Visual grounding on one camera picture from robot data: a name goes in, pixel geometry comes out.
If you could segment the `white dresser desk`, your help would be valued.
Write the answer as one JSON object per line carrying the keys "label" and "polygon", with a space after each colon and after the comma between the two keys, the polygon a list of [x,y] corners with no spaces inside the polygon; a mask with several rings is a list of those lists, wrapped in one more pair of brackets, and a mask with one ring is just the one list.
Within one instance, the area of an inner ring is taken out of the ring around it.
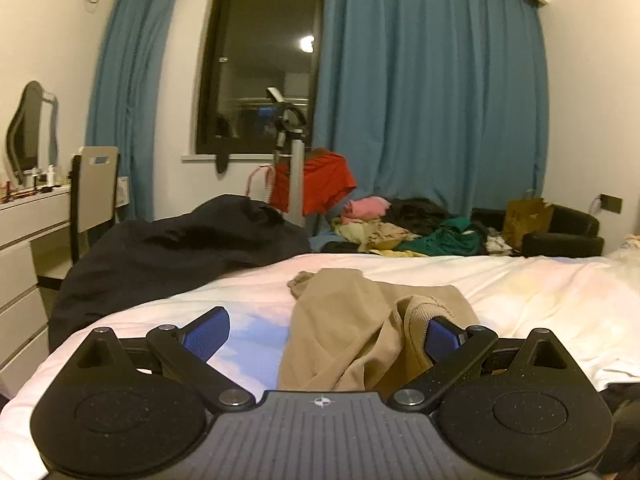
{"label": "white dresser desk", "polygon": [[62,251],[70,225],[70,188],[1,206],[1,394],[14,398],[47,359],[48,314],[39,271],[70,262]]}

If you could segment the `pink folded garment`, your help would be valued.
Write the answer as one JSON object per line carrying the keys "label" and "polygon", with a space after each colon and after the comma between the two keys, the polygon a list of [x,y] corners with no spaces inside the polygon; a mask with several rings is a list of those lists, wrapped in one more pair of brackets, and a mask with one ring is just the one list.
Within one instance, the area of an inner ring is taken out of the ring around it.
{"label": "pink folded garment", "polygon": [[385,216],[390,202],[380,196],[369,196],[361,200],[350,200],[342,209],[343,224],[378,220]]}

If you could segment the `blue curtain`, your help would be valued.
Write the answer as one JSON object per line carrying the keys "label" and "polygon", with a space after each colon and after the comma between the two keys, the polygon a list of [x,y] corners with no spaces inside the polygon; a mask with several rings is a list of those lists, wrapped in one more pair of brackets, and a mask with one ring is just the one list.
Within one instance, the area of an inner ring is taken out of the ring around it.
{"label": "blue curtain", "polygon": [[128,218],[154,216],[160,72],[176,0],[115,0],[93,79],[85,144],[118,148]]}
{"label": "blue curtain", "polygon": [[535,0],[324,0],[314,144],[356,197],[502,209],[541,193],[548,135]]}

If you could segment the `silver metal rack stand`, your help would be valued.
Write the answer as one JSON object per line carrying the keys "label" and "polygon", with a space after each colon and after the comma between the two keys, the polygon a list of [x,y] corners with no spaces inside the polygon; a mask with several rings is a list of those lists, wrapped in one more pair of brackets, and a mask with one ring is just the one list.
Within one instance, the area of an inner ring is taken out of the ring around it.
{"label": "silver metal rack stand", "polygon": [[305,141],[308,129],[303,111],[288,102],[277,87],[267,87],[266,96],[276,107],[274,126],[277,137],[273,151],[273,167],[277,167],[281,158],[288,158],[288,211],[289,222],[305,225],[304,217],[304,162]]}

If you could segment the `beige black chair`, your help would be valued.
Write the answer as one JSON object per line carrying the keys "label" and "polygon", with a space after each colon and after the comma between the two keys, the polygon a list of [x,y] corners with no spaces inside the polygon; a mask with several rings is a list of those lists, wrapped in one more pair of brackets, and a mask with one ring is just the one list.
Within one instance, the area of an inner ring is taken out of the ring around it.
{"label": "beige black chair", "polygon": [[80,236],[101,224],[114,226],[119,170],[116,146],[83,146],[70,170],[70,256],[80,258]]}

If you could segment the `wavy black mirror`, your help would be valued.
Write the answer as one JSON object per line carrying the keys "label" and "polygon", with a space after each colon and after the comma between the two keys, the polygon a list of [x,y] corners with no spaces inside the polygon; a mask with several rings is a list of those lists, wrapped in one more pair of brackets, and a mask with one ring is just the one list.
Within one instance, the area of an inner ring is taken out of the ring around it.
{"label": "wavy black mirror", "polygon": [[23,89],[6,133],[6,156],[16,185],[28,170],[58,166],[58,98],[32,80]]}

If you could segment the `right blue curtain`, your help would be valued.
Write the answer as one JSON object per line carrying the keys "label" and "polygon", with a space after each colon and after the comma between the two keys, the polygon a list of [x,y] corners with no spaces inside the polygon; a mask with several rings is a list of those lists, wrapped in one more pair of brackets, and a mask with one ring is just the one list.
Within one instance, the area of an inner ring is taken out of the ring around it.
{"label": "right blue curtain", "polygon": [[314,144],[356,197],[502,209],[541,193],[548,135],[535,0],[324,0]]}

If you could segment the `left blue curtain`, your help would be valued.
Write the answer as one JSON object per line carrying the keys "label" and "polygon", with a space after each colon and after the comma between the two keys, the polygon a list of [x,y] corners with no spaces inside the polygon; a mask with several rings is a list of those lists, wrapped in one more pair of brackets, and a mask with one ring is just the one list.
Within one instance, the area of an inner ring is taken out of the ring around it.
{"label": "left blue curtain", "polygon": [[93,79],[85,144],[118,148],[128,218],[154,216],[160,72],[176,0],[115,0]]}

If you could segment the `black jacket on bed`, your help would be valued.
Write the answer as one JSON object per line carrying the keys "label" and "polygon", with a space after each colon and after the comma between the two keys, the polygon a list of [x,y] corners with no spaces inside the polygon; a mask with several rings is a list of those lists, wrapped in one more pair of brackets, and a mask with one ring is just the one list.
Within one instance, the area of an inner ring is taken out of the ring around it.
{"label": "black jacket on bed", "polygon": [[308,252],[303,228],[241,195],[217,196],[178,217],[120,222],[62,281],[49,320],[49,350],[107,315]]}

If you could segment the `tan t-shirt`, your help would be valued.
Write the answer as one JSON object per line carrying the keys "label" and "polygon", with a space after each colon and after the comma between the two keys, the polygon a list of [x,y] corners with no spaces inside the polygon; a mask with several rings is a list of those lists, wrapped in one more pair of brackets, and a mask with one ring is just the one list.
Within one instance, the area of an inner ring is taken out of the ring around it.
{"label": "tan t-shirt", "polygon": [[279,368],[290,391],[376,391],[388,398],[433,366],[424,354],[427,324],[442,316],[476,325],[454,286],[371,281],[361,271],[300,272],[288,282],[296,299]]}

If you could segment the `wall power socket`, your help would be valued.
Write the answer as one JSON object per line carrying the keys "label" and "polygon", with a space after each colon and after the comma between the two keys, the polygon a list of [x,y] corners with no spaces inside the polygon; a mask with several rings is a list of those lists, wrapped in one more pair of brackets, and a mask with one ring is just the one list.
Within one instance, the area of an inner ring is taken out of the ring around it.
{"label": "wall power socket", "polygon": [[623,199],[621,197],[601,194],[599,197],[600,208],[613,214],[621,214],[623,208]]}

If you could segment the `green garment in pile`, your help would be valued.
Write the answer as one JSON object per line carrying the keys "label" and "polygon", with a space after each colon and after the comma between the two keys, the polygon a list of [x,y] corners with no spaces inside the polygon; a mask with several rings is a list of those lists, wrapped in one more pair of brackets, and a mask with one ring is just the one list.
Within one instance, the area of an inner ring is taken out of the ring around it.
{"label": "green garment in pile", "polygon": [[417,252],[430,257],[478,256],[485,249],[484,231],[469,218],[456,217],[445,220],[431,234],[415,240],[401,242],[396,250]]}

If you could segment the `brown paper bag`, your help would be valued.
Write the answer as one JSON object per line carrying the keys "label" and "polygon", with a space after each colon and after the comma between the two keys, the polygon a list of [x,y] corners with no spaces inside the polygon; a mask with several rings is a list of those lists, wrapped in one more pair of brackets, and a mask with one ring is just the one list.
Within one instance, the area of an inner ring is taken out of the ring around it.
{"label": "brown paper bag", "polygon": [[520,250],[526,234],[548,232],[553,213],[550,203],[532,193],[525,193],[517,200],[510,200],[506,206],[501,235],[506,244]]}

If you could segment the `black garment in pile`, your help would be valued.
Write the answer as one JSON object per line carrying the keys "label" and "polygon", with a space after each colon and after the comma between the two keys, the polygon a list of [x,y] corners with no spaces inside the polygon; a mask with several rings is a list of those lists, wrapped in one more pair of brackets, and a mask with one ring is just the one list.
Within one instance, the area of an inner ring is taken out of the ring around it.
{"label": "black garment in pile", "polygon": [[382,220],[419,236],[429,236],[452,214],[428,198],[394,198]]}

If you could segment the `red garment on rack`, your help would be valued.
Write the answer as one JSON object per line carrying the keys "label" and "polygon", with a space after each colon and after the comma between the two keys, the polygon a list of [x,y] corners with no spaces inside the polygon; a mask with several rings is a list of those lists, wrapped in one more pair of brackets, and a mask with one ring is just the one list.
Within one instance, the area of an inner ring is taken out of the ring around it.
{"label": "red garment on rack", "polygon": [[[321,150],[304,162],[303,215],[326,214],[357,187],[347,160],[340,154]],[[290,165],[280,162],[269,205],[288,212]]]}

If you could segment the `dark window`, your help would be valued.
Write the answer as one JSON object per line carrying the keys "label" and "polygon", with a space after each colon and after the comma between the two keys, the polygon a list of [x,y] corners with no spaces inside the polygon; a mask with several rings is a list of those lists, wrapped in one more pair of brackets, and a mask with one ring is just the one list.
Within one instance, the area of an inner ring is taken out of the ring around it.
{"label": "dark window", "polygon": [[194,151],[268,154],[276,88],[314,114],[323,0],[214,0],[202,64]]}

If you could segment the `pastel bed duvet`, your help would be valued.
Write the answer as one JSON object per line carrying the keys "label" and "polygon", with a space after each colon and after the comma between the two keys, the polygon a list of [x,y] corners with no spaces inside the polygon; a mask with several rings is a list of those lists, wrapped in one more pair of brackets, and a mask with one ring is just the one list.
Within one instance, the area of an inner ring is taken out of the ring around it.
{"label": "pastel bed duvet", "polygon": [[104,318],[1,416],[6,479],[621,479],[639,258],[303,256]]}

